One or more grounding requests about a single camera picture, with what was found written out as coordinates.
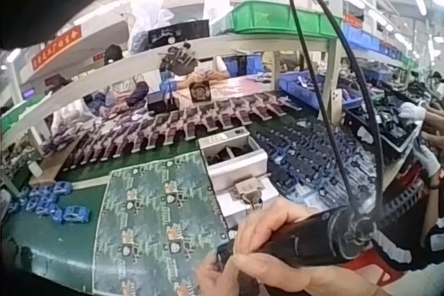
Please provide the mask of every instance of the red banner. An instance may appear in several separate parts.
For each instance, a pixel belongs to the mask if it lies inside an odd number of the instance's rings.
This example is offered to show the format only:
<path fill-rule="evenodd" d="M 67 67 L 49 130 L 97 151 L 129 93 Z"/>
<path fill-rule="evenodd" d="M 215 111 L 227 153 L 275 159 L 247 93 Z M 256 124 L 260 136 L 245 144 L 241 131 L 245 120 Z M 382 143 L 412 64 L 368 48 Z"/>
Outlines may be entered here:
<path fill-rule="evenodd" d="M 351 24 L 355 28 L 362 29 L 362 21 L 351 14 L 346 14 L 344 17 L 344 22 L 347 24 Z"/>
<path fill-rule="evenodd" d="M 36 71 L 49 63 L 55 56 L 61 54 L 80 38 L 82 38 L 82 28 L 80 26 L 75 26 L 61 36 L 58 36 L 32 59 L 33 70 Z"/>

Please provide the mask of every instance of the sleeve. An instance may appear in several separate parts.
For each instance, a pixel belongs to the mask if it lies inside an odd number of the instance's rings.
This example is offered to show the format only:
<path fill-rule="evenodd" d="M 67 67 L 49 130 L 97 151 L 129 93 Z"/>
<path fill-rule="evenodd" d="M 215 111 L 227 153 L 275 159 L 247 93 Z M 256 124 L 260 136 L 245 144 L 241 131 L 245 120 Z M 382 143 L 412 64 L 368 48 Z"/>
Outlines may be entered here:
<path fill-rule="evenodd" d="M 216 63 L 216 70 L 220 71 L 220 72 L 226 72 L 227 70 L 227 65 L 225 65 L 225 62 L 222 60 L 221 56 L 216 56 L 214 58 L 214 61 Z"/>
<path fill-rule="evenodd" d="M 51 133 L 53 135 L 57 133 L 61 123 L 62 123 L 62 117 L 60 115 L 60 110 L 58 110 L 53 113 L 53 123 L 51 124 Z"/>

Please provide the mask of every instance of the plastic bag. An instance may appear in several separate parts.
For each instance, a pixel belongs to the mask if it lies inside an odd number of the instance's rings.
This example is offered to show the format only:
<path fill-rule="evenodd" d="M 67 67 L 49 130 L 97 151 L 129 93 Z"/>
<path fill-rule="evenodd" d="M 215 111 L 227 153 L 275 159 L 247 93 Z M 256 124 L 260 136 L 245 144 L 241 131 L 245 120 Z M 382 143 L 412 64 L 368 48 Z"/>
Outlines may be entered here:
<path fill-rule="evenodd" d="M 148 31 L 169 26 L 174 14 L 161 9 L 163 0 L 131 0 L 135 23 L 128 39 L 128 50 L 134 55 L 148 48 Z"/>

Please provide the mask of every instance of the metal bracket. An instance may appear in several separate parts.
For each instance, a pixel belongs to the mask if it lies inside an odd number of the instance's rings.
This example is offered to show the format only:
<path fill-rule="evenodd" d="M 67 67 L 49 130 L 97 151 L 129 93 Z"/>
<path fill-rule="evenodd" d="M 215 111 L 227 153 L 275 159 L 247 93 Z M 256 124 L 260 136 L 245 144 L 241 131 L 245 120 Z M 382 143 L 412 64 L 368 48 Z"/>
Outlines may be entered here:
<path fill-rule="evenodd" d="M 251 210 L 255 211 L 263 206 L 261 199 L 263 189 L 265 189 L 264 185 L 253 177 L 236 183 L 230 190 L 230 195 L 233 200 L 242 200 L 245 204 L 251 205 Z"/>

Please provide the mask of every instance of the green plastic crate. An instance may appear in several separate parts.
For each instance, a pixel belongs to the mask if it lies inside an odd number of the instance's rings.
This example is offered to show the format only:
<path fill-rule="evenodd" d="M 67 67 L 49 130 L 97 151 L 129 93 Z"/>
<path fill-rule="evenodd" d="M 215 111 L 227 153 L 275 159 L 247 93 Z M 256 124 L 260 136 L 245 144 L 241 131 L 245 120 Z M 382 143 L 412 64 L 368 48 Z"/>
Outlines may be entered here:
<path fill-rule="evenodd" d="M 330 36 L 330 37 L 336 37 L 336 32 L 333 29 L 332 24 L 330 21 L 328 21 L 328 18 L 324 14 L 320 14 L 320 21 L 319 21 L 319 33 L 324 36 Z M 339 26 L 342 24 L 342 19 L 335 17 L 336 22 Z"/>
<path fill-rule="evenodd" d="M 336 37 L 325 15 L 298 10 L 302 32 L 312 37 Z M 245 1 L 212 24 L 212 34 L 297 34 L 290 7 L 270 1 Z"/>

